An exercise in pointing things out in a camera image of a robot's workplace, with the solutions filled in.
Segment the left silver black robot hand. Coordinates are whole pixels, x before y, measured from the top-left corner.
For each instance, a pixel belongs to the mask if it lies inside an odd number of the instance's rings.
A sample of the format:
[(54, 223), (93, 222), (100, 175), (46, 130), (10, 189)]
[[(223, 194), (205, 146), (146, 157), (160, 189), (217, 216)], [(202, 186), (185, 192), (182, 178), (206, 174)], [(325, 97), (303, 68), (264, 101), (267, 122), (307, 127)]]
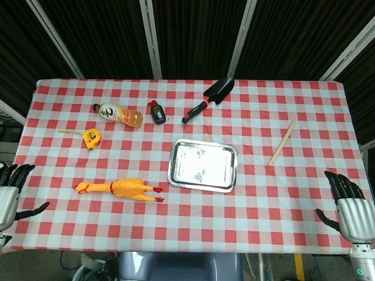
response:
[(39, 208), (17, 212), (19, 196), (29, 173), (35, 165), (8, 166), (1, 162), (1, 232), (12, 226), (14, 221), (36, 216), (49, 206), (45, 202)]

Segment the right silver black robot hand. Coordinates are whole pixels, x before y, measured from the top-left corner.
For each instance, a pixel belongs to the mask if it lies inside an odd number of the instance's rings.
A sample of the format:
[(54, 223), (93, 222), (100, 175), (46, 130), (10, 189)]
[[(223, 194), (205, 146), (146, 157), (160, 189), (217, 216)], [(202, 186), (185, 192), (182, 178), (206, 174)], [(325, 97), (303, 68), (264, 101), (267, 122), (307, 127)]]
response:
[(340, 232), (345, 240), (353, 244), (374, 241), (374, 212), (370, 201), (365, 199), (361, 188), (342, 174), (325, 172), (339, 220), (329, 219), (322, 210), (315, 212), (325, 225)]

